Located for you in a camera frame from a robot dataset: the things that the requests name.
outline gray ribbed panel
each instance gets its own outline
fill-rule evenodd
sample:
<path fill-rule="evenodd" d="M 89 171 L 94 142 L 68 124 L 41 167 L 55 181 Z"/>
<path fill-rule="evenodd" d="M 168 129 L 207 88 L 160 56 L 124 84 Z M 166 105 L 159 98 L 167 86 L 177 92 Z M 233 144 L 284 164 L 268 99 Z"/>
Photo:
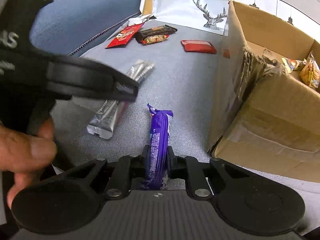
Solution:
<path fill-rule="evenodd" d="M 184 190 L 132 191 L 124 200 L 107 202 L 100 215 L 83 228 L 59 236 L 21 230 L 12 240 L 298 240 L 295 233 L 252 236 L 232 228 L 205 201 Z"/>

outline cardboard box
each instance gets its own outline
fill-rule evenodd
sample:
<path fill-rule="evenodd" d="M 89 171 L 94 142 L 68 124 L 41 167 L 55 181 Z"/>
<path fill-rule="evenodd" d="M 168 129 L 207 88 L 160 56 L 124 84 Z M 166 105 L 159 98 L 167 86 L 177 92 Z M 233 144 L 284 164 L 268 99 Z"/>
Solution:
<path fill-rule="evenodd" d="M 229 162 L 320 182 L 320 94 L 288 73 L 320 45 L 280 18 L 230 1 L 215 75 L 208 151 Z"/>

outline black snack package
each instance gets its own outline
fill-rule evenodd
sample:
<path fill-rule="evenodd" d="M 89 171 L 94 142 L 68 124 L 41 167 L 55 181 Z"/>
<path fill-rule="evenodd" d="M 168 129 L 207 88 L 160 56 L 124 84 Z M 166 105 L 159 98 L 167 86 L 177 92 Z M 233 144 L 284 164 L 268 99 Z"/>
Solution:
<path fill-rule="evenodd" d="M 142 43 L 146 38 L 155 35 L 171 35 L 178 30 L 168 25 L 158 26 L 147 30 L 139 31 L 135 34 L 137 42 Z"/>

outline gold candy wrapper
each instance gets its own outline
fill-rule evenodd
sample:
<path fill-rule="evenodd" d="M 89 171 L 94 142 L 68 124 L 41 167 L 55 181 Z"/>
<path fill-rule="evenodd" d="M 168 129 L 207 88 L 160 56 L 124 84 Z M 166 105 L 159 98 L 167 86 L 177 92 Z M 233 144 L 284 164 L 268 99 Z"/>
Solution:
<path fill-rule="evenodd" d="M 313 57 L 313 52 L 310 52 L 306 66 L 300 72 L 300 78 L 307 86 L 318 88 L 320 83 L 320 69 Z"/>
<path fill-rule="evenodd" d="M 293 70 L 302 70 L 306 65 L 306 60 L 295 60 L 283 57 L 282 61 L 289 73 Z"/>
<path fill-rule="evenodd" d="M 169 37 L 169 35 L 155 35 L 155 36 L 150 36 L 145 38 L 142 43 L 143 44 L 152 44 L 152 43 L 156 43 L 156 42 L 161 42 L 166 40 Z"/>

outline human hand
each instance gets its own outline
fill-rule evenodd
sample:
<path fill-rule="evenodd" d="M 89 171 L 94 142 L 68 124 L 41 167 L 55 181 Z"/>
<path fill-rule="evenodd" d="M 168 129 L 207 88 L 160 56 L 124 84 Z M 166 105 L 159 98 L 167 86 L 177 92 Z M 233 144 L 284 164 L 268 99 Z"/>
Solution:
<path fill-rule="evenodd" d="M 14 185 L 7 195 L 10 209 L 18 192 L 40 181 L 43 168 L 54 159 L 57 148 L 53 142 L 53 132 L 51 118 L 43 123 L 38 137 L 0 125 L 0 171 L 14 172 Z"/>

